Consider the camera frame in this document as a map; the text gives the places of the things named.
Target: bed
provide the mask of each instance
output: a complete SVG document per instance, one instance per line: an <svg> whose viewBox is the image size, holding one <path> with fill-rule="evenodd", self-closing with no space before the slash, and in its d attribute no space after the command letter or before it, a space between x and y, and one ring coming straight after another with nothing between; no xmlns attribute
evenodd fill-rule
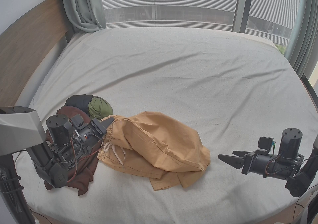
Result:
<svg viewBox="0 0 318 224"><path fill-rule="evenodd" d="M76 224L292 221L297 198L284 188L285 181L243 175L217 159L220 153L255 150L261 136L279 143L288 127L303 132L299 152L306 157L311 153L318 114L302 82L270 40L178 27L77 33L30 107L46 128L45 120L73 94L101 96L123 116L160 111L178 119L199 132L211 151L211 164L191 187L155 192L148 178L99 162L88 192L79 197L69 187L46 190L23 152L16 169L35 211Z"/></svg>

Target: white bed sheet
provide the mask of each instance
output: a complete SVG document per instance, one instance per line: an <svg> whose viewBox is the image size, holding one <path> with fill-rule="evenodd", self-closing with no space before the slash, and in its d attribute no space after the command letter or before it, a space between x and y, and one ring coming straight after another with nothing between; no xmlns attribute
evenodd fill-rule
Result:
<svg viewBox="0 0 318 224"><path fill-rule="evenodd" d="M88 192L47 191L30 157L17 173L36 211L65 223L255 223L296 201L285 181L241 174L217 155L277 144L285 128L303 132L306 157L318 114L304 86L266 39L232 32L174 27L104 29L77 35L46 76L30 107L43 121L73 94L106 99L114 114L160 111L196 129L211 165L193 186L154 192L148 178L99 162Z"/></svg>

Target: headboard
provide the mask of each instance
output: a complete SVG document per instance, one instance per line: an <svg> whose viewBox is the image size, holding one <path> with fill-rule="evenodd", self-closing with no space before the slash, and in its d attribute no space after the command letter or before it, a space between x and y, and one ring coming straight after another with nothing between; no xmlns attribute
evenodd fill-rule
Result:
<svg viewBox="0 0 318 224"><path fill-rule="evenodd" d="M62 0L45 0L0 35L0 106L14 106L29 78L71 29Z"/></svg>

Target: drawstring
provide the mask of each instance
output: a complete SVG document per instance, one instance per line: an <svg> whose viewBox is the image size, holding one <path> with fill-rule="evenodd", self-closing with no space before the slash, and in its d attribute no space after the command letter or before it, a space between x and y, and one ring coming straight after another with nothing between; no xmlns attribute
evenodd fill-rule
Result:
<svg viewBox="0 0 318 224"><path fill-rule="evenodd" d="M116 151L115 151L115 145L114 145L112 142L108 141L108 142L104 145L104 148L103 148L104 152L108 152L110 146L112 146L112 149L113 149L113 152L114 152L116 158L118 159L118 161L120 162L120 164L122 165L122 167L124 167L124 163L123 163L123 162L121 161L121 159L118 157L118 155L117 155L117 153L116 153ZM125 158L126 158L126 152L125 152L124 148L122 148L122 147L120 147L120 148L121 148L122 152L124 153L124 160L125 160Z"/></svg>

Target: olive green cloth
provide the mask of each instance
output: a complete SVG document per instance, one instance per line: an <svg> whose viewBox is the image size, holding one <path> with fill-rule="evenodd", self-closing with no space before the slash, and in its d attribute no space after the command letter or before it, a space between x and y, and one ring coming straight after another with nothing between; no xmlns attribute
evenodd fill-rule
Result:
<svg viewBox="0 0 318 224"><path fill-rule="evenodd" d="M112 115L113 109L104 99L93 97L91 102L88 103L88 112L91 119L96 117L100 120L104 117Z"/></svg>

